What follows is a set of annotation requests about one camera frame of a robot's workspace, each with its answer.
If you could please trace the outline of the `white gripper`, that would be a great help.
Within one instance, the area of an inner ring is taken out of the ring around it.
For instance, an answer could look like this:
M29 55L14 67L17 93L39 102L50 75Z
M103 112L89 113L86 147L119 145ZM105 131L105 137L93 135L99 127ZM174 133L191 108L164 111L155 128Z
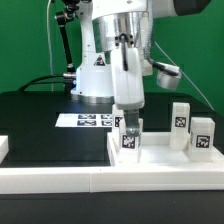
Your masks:
M125 130L128 137L140 135L139 110L144 106L142 68L137 48L127 49L128 70L123 69L121 49L111 51L111 71L114 102L124 111Z

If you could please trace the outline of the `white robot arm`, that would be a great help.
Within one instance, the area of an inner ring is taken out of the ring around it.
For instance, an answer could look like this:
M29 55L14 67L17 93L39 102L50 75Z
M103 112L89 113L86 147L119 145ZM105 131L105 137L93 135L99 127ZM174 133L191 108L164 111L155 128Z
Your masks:
M151 58L153 20L201 13L211 0L81 0L82 62L72 97L88 103L114 102L125 130L140 135L144 75L158 70L158 83L174 89L180 68Z

